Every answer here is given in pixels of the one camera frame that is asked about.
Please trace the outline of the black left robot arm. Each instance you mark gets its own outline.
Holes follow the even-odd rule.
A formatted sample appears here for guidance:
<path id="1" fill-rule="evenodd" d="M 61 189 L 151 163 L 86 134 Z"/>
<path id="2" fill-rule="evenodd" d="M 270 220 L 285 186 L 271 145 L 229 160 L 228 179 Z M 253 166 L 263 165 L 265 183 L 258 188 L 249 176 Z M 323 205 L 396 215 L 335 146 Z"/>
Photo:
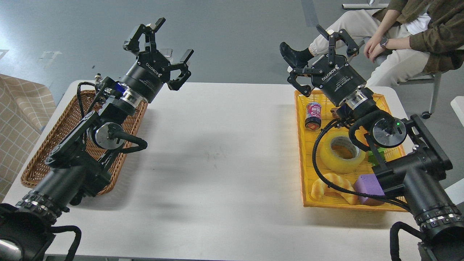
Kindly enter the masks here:
<path id="1" fill-rule="evenodd" d="M 172 64 L 158 49 L 156 33 L 165 22 L 138 25 L 123 44 L 136 56 L 129 71 L 118 81 L 96 81 L 96 96 L 76 127 L 45 159 L 47 175 L 15 206 L 1 204 L 1 260 L 41 261 L 57 233 L 73 232 L 74 241 L 65 257 L 74 259 L 82 232 L 77 226 L 55 226 L 57 218 L 78 205 L 85 196 L 96 196 L 111 181 L 109 169 L 116 157 L 144 150 L 145 140 L 129 134 L 123 122 L 133 116 L 142 101 L 151 103 L 167 84 L 179 90 L 191 76 L 188 49 Z"/>

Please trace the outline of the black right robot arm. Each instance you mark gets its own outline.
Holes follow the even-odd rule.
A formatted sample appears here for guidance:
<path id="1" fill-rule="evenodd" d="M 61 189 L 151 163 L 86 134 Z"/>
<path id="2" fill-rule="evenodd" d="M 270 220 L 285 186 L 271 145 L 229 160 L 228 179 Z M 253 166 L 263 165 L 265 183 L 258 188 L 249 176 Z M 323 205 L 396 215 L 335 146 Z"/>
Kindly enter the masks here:
<path id="1" fill-rule="evenodd" d="M 335 53 L 338 40 L 347 45 L 353 58 L 359 46 L 344 29 L 328 33 L 316 26 L 328 40 L 328 53 L 312 66 L 290 71 L 288 82 L 303 96 L 318 88 L 338 107 L 338 118 L 331 120 L 318 135 L 312 150 L 315 173 L 328 188 L 350 195 L 368 197 L 399 206 L 413 215 L 419 230 L 396 222 L 390 229 L 390 256 L 399 261 L 399 230 L 420 239 L 423 261 L 463 260 L 463 215 L 440 185 L 452 163 L 418 115 L 398 119 L 379 109 L 373 91 L 350 66 L 346 56 Z M 350 191 L 323 177 L 316 153 L 320 140 L 333 127 L 348 128 L 348 137 L 362 151 L 373 152 L 378 165 L 373 173 L 384 195 Z"/>

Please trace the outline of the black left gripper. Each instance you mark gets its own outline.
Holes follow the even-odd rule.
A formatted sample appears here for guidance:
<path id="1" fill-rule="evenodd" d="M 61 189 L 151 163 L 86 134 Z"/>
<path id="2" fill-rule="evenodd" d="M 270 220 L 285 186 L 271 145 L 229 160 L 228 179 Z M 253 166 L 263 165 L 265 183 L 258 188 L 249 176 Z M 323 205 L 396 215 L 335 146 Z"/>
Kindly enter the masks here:
<path id="1" fill-rule="evenodd" d="M 166 19 L 161 17 L 153 25 L 140 24 L 134 28 L 132 35 L 123 43 L 124 50 L 137 56 L 131 68 L 121 77 L 120 83 L 139 94 L 147 103 L 154 100 L 164 83 L 167 82 L 170 90 L 179 91 L 192 75 L 187 62 L 194 53 L 193 49 L 187 49 L 179 63 L 171 65 L 164 54 L 157 50 L 156 33 L 165 22 Z M 143 35 L 145 49 L 141 50 L 140 39 Z M 161 69 L 164 66 L 167 66 L 169 72 L 179 70 L 179 76 L 168 81 L 169 73 Z"/>

